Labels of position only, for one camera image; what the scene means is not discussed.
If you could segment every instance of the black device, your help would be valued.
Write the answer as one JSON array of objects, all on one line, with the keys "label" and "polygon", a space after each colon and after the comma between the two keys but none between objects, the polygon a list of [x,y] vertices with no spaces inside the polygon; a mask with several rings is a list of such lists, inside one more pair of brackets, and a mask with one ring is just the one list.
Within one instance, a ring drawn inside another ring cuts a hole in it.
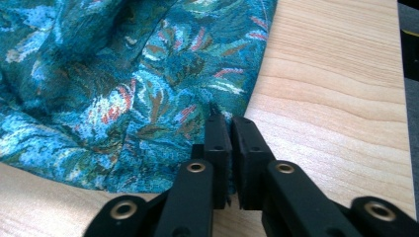
[{"label": "black device", "polygon": [[359,197],[347,208],[327,198],[298,165],[276,160],[250,119],[233,118],[229,132],[224,116],[211,116],[205,130],[169,191],[149,202],[110,200],[84,236],[210,237],[212,210],[230,202],[230,167],[240,208],[262,210],[269,237],[419,236],[419,224],[383,199]]}]

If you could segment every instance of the shiny fabric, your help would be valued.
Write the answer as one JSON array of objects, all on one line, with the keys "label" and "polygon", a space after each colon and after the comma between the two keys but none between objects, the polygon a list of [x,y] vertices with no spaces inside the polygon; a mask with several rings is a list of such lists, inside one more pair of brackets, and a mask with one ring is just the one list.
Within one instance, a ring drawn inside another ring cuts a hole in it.
[{"label": "shiny fabric", "polygon": [[205,119],[242,116],[276,0],[0,2],[0,161],[162,192]]}]

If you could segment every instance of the metal grommet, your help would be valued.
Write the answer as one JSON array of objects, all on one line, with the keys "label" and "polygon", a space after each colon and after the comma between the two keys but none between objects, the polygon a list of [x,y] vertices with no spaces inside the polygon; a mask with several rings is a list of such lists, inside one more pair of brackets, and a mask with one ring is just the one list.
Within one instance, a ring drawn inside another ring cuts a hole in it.
[{"label": "metal grommet", "polygon": [[[121,211],[121,207],[127,207],[127,211]],[[113,219],[127,219],[136,212],[136,204],[132,200],[122,200],[118,202],[111,210]]]},{"label": "metal grommet", "polygon": [[364,209],[373,217],[383,221],[393,221],[395,219],[395,213],[377,201],[367,202]]},{"label": "metal grommet", "polygon": [[204,169],[206,168],[206,166],[204,164],[201,163],[192,163],[188,166],[188,171],[192,172],[192,173],[200,173],[202,172]]},{"label": "metal grommet", "polygon": [[285,163],[278,164],[276,168],[279,172],[284,173],[284,174],[290,174],[294,171],[293,166],[289,164],[285,164]]}]

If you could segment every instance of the wooden table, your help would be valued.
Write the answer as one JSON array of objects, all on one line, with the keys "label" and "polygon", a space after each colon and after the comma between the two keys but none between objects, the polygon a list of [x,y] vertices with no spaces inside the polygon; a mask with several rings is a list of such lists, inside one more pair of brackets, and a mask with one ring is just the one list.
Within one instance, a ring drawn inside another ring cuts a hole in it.
[{"label": "wooden table", "polygon": [[[395,0],[282,0],[246,116],[331,199],[376,196],[414,216],[402,77]],[[81,236],[115,196],[1,164],[0,236]],[[234,200],[213,236],[264,236],[260,215]]]}]

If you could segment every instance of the clamp jaw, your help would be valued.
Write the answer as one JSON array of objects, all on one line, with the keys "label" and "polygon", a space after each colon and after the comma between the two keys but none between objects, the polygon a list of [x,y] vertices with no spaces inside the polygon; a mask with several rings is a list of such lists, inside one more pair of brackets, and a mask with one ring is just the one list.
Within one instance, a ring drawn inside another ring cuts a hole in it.
[{"label": "clamp jaw", "polygon": [[84,236],[210,237],[212,210],[230,203],[231,164],[240,208],[262,210],[269,237],[419,236],[419,224],[383,199],[333,202],[298,165],[276,160],[252,120],[233,118],[230,139],[221,115],[207,120],[205,144],[193,146],[169,191],[110,200]]}]

